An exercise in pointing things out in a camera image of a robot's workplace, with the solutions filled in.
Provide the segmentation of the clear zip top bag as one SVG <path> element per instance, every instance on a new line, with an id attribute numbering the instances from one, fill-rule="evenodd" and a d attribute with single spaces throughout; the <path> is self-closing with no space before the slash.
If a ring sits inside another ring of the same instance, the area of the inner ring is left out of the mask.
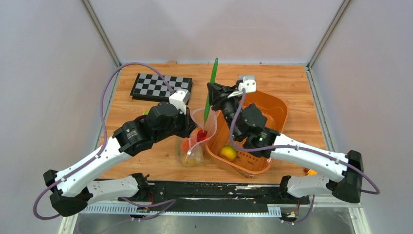
<path id="1" fill-rule="evenodd" d="M 208 117 L 205 120 L 204 113 L 205 113 L 204 108 L 198 108 L 196 110 L 191 111 L 190 113 L 192 119 L 198 125 L 198 127 L 191 133 L 190 137 L 188 137 L 192 145 L 191 154 L 203 154 L 204 155 L 204 149 L 206 147 L 206 144 L 212 139 L 212 137 L 217 132 L 217 114 L 214 111 L 210 110 L 208 113 Z M 196 135 L 199 129 L 208 131 L 207 139 L 201 142 L 197 142 L 197 139 L 196 139 Z M 175 145 L 177 159 L 180 163 L 181 163 L 181 155 L 180 155 L 179 145 L 184 139 L 185 138 L 180 138 L 180 137 L 177 138 L 176 145 Z"/>

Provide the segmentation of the red chili pepper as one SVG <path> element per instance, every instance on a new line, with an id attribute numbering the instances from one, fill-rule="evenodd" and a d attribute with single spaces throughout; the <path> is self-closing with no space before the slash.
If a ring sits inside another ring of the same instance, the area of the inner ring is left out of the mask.
<path id="1" fill-rule="evenodd" d="M 197 142 L 201 142 L 207 139 L 208 131 L 199 129 L 196 135 Z"/>

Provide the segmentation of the orange plastic basket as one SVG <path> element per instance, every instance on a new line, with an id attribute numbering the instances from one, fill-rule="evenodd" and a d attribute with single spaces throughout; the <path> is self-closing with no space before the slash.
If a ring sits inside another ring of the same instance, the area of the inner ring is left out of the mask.
<path id="1" fill-rule="evenodd" d="M 265 126 L 269 129 L 282 132 L 288 117 L 287 104 L 280 98 L 256 91 L 246 95 L 243 108 L 250 104 L 255 104 L 261 113 L 267 118 Z M 212 162 L 228 172 L 252 178 L 268 171 L 271 167 L 271 159 L 265 157 L 255 157 L 247 152 L 237 152 L 233 161 L 228 161 L 221 157 L 221 149 L 229 146 L 229 125 L 222 112 L 217 116 L 217 131 L 205 146 L 205 152 L 209 154 Z"/>

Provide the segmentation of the orange toy carrot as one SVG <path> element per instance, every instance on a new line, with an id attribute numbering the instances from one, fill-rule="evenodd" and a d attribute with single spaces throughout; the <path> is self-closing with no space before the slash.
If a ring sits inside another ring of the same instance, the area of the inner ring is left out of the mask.
<path id="1" fill-rule="evenodd" d="M 185 138 L 179 145 L 180 155 L 190 155 L 192 153 L 192 145 L 188 138 Z"/>

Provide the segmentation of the yellow wrinkled round fruit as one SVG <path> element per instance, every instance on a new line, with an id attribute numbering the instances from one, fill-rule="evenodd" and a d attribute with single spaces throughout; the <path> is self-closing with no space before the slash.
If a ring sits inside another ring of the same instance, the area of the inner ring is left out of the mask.
<path id="1" fill-rule="evenodd" d="M 196 166 L 202 163 L 203 161 L 204 161 L 203 154 L 191 154 L 189 156 L 187 154 L 183 154 L 181 156 L 181 163 L 187 167 Z"/>

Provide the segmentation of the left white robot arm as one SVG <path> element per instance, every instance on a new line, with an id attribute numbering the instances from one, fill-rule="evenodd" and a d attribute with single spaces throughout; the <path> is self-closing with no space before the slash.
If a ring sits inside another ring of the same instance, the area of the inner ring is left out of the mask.
<path id="1" fill-rule="evenodd" d="M 48 170 L 44 173 L 45 184 L 51 191 L 52 207 L 59 215 L 68 217 L 90 204 L 111 198 L 146 200 L 150 190 L 142 173 L 121 179 L 100 180 L 98 177 L 168 137 L 188 138 L 196 128 L 190 110 L 182 112 L 167 102 L 151 107 L 148 114 L 125 122 L 105 144 L 75 165 L 62 171 Z"/>

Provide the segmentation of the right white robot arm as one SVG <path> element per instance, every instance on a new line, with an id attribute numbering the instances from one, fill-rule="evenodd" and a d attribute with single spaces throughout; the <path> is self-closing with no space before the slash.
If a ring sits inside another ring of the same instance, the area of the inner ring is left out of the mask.
<path id="1" fill-rule="evenodd" d="M 212 110 L 221 111 L 229 127 L 229 141 L 237 151 L 299 164 L 317 171 L 308 177 L 283 176 L 278 197 L 283 203 L 307 195 L 331 194 L 348 203 L 359 203 L 363 161 L 360 152 L 336 153 L 296 141 L 266 127 L 267 118 L 255 104 L 243 107 L 249 85 L 207 83 Z"/>

